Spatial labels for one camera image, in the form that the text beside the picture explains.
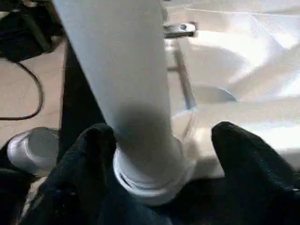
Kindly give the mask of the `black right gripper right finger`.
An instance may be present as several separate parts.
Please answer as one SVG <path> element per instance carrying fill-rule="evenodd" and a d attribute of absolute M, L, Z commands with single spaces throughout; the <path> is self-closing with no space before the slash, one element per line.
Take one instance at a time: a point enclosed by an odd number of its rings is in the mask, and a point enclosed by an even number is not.
<path fill-rule="evenodd" d="M 211 140 L 246 225 L 298 225 L 300 175 L 261 137 L 231 122 Z"/>

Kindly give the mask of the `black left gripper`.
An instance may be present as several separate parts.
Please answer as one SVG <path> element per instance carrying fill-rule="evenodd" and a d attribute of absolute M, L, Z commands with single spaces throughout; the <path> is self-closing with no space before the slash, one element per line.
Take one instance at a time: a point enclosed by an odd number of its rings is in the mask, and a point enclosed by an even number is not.
<path fill-rule="evenodd" d="M 185 22 L 163 26 L 164 38 L 194 37 L 196 34 L 196 23 Z"/>

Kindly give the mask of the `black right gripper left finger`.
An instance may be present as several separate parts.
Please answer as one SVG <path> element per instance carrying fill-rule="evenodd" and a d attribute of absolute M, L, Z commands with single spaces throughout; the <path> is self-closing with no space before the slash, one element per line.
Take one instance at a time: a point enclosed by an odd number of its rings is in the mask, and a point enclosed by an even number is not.
<path fill-rule="evenodd" d="M 115 150 L 107 124 L 84 130 L 39 186 L 19 223 L 97 225 Z"/>

